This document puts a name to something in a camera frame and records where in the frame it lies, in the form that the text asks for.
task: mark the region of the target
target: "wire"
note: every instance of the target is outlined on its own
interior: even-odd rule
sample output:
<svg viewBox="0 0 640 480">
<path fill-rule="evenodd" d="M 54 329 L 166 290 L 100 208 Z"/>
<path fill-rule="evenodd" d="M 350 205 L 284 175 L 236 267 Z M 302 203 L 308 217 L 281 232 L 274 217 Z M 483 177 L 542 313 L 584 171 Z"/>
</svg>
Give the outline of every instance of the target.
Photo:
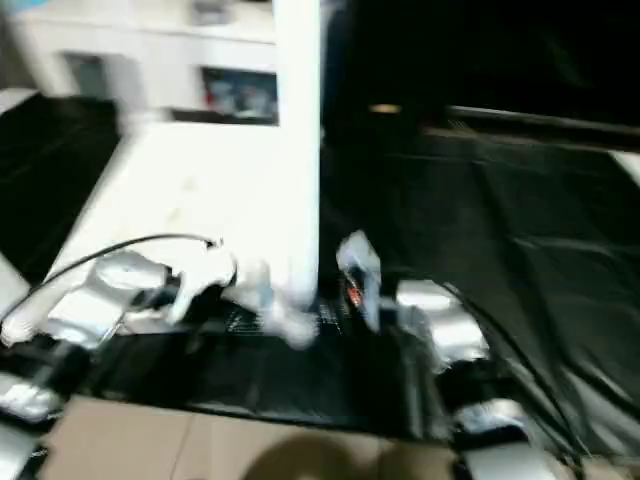
<svg viewBox="0 0 640 480">
<path fill-rule="evenodd" d="M 442 285 L 449 293 L 451 293 L 454 297 L 460 301 L 462 306 L 469 310 L 469 312 L 476 318 L 479 318 L 485 324 L 489 326 L 491 330 L 496 332 L 502 340 L 511 348 L 514 353 L 519 357 L 520 361 L 524 365 L 525 369 L 531 374 L 535 383 L 538 385 L 542 393 L 549 400 L 553 408 L 558 412 L 558 415 L 562 419 L 562 422 L 566 427 L 566 436 L 569 445 L 571 446 L 571 459 L 576 468 L 576 478 L 582 479 L 584 478 L 584 463 L 582 461 L 582 454 L 585 454 L 591 457 L 591 452 L 586 447 L 578 433 L 576 432 L 573 423 L 569 419 L 569 416 L 566 414 L 564 408 L 556 398 L 553 393 L 553 389 L 547 383 L 547 381 L 542 377 L 540 372 L 533 366 L 531 360 L 527 354 L 520 348 L 518 342 L 509 334 L 509 332 L 496 321 L 496 319 L 485 309 L 480 307 L 478 304 L 465 297 L 457 288 L 453 285 L 444 283 Z"/>
<path fill-rule="evenodd" d="M 22 297 L 17 299 L 2 314 L 2 316 L 0 317 L 0 328 L 2 327 L 2 325 L 4 324 L 4 322 L 5 322 L 5 320 L 7 318 L 9 318 L 16 310 L 18 310 L 27 301 L 29 301 L 29 299 L 31 297 L 33 297 L 36 293 L 38 293 L 39 291 L 43 290 L 44 288 L 46 288 L 47 286 L 49 286 L 50 284 L 55 282 L 60 277 L 62 277 L 64 275 L 66 275 L 67 273 L 69 273 L 70 271 L 75 270 L 76 268 L 84 265 L 85 263 L 88 263 L 88 262 L 90 262 L 92 260 L 100 258 L 100 257 L 102 257 L 104 255 L 108 255 L 109 253 L 115 252 L 116 250 L 120 250 L 120 249 L 129 247 L 131 245 L 137 245 L 139 243 L 152 242 L 152 241 L 155 241 L 155 240 L 171 240 L 171 239 L 194 240 L 194 241 L 202 242 L 207 246 L 207 249 L 213 248 L 213 247 L 217 248 L 217 247 L 222 245 L 222 240 L 220 240 L 219 242 L 216 242 L 214 240 L 211 240 L 210 238 L 203 237 L 203 236 L 197 235 L 197 234 L 191 234 L 191 233 L 158 233 L 158 234 L 155 234 L 155 235 L 147 235 L 147 236 L 144 236 L 144 237 L 132 238 L 131 240 L 126 240 L 124 242 L 115 243 L 115 244 L 113 244 L 113 245 L 111 245 L 109 247 L 106 247 L 106 248 L 103 248 L 101 250 L 98 250 L 97 252 L 94 252 L 94 253 L 92 253 L 90 255 L 85 255 L 84 257 L 79 258 L 78 260 L 76 260 L 75 262 L 70 263 L 66 267 L 61 268 L 60 270 L 57 270 L 55 273 L 53 273 L 49 277 L 47 277 L 43 282 L 41 282 L 38 285 L 36 285 L 36 286 L 32 287 L 31 289 L 29 289 L 28 292 L 26 292 Z"/>
</svg>

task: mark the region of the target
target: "white cabinet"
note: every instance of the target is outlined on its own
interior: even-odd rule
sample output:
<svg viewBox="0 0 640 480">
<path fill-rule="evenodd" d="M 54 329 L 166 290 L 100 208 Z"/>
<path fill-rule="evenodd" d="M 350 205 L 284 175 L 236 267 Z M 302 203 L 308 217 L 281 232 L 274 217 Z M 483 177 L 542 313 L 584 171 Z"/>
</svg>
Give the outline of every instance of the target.
<svg viewBox="0 0 640 480">
<path fill-rule="evenodd" d="M 46 95 L 79 94 L 65 53 L 102 57 L 127 112 L 205 108 L 201 67 L 276 71 L 269 3 L 232 4 L 231 22 L 195 26 L 189 0 L 49 0 L 11 16 Z"/>
</svg>

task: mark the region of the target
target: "white column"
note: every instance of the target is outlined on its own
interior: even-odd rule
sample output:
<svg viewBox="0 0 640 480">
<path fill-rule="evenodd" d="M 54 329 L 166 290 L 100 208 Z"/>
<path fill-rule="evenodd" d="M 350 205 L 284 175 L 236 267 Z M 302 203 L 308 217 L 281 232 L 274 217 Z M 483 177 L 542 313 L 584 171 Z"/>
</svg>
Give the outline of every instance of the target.
<svg viewBox="0 0 640 480">
<path fill-rule="evenodd" d="M 275 0 L 274 9 L 280 157 L 286 167 L 281 171 L 289 178 L 278 192 L 288 239 L 281 248 L 288 250 L 287 293 L 305 305 L 315 295 L 318 276 L 320 0 Z"/>
</svg>

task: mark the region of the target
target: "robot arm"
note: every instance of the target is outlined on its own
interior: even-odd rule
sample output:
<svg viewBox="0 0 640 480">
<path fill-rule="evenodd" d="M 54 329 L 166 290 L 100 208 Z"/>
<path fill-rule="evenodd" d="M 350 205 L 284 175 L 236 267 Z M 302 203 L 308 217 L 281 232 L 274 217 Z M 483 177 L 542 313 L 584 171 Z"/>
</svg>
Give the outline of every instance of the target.
<svg viewBox="0 0 640 480">
<path fill-rule="evenodd" d="M 556 479 L 525 408 L 496 374 L 483 331 L 459 298 L 425 280 L 400 282 L 396 300 L 401 327 L 429 345 L 464 478 Z"/>
</svg>

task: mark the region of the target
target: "tile floor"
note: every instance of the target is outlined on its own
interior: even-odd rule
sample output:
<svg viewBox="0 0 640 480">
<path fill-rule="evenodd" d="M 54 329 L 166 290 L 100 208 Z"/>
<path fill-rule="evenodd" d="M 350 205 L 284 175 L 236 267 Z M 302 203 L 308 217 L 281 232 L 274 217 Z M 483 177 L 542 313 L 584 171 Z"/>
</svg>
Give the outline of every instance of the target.
<svg viewBox="0 0 640 480">
<path fill-rule="evenodd" d="M 48 440 L 43 480 L 447 480 L 453 458 L 367 435 L 84 398 Z"/>
</svg>

